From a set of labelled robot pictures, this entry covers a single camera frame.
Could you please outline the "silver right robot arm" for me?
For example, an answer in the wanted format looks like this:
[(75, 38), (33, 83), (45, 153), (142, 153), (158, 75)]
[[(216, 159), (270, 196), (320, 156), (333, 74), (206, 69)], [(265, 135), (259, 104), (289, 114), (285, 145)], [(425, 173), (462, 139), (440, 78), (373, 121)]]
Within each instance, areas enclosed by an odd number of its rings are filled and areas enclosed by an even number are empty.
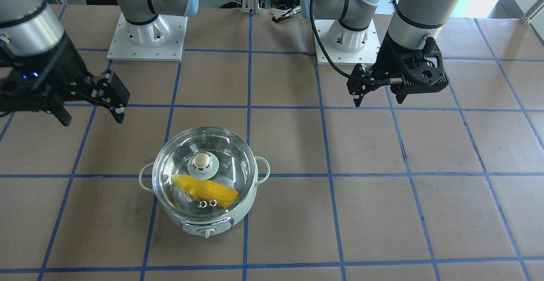
[[(109, 60), (180, 61), (187, 19), (199, 0), (117, 0), (121, 15)], [(1, 116), (52, 114), (68, 126), (64, 103), (87, 101), (122, 123), (130, 92), (113, 70), (92, 74), (47, 0), (1, 0)]]

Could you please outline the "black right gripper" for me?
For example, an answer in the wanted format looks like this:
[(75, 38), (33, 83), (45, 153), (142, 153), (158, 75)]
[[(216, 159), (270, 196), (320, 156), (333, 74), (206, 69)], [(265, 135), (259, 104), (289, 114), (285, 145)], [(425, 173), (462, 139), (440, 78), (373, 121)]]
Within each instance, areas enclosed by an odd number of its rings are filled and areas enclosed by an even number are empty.
[(66, 101), (86, 100), (109, 109), (124, 122), (130, 92), (113, 70), (93, 75), (67, 34), (50, 50), (35, 56), (15, 56), (1, 39), (1, 67), (11, 68), (1, 78), (1, 115), (19, 111), (49, 111), (64, 127), (72, 115)]

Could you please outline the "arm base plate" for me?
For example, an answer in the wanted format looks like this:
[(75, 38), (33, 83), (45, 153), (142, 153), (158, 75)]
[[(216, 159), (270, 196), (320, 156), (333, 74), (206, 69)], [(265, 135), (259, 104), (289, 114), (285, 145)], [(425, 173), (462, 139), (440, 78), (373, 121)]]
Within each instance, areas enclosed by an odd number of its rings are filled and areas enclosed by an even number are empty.
[(120, 15), (107, 58), (112, 61), (181, 62), (188, 18), (158, 15), (148, 25), (132, 25)]
[(370, 67), (376, 62), (380, 43), (373, 20), (363, 31), (343, 28), (338, 21), (316, 20), (315, 27), (325, 51), (336, 65)]

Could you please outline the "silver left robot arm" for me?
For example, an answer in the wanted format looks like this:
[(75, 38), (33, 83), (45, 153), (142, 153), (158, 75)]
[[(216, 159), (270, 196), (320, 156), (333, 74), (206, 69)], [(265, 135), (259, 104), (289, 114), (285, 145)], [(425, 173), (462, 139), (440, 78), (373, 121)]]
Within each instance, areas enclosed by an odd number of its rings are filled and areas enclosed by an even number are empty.
[(347, 78), (346, 88), (359, 107), (363, 97), (389, 86), (397, 103), (407, 95), (437, 93), (449, 85), (436, 39), (459, 0), (399, 0), (375, 63), (355, 65), (346, 73), (326, 52), (315, 20), (332, 20), (328, 41), (335, 49), (354, 53), (364, 47), (363, 36), (380, 0), (300, 0), (302, 16), (330, 66)]

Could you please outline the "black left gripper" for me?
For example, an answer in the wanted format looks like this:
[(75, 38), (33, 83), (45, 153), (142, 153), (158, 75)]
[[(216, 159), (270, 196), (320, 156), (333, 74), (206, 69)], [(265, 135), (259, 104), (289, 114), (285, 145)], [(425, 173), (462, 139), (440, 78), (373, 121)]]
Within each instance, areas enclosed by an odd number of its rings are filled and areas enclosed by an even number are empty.
[[(424, 39), (422, 48), (412, 50), (396, 43), (386, 34), (375, 64), (371, 68), (356, 64), (351, 77), (346, 87), (356, 107), (360, 107), (366, 94), (385, 85), (391, 85), (398, 104), (402, 104), (409, 94), (437, 93), (449, 85), (442, 53), (432, 36)], [(374, 83), (370, 85), (355, 78), (369, 79)], [(391, 78), (401, 78), (401, 82), (391, 84)]]

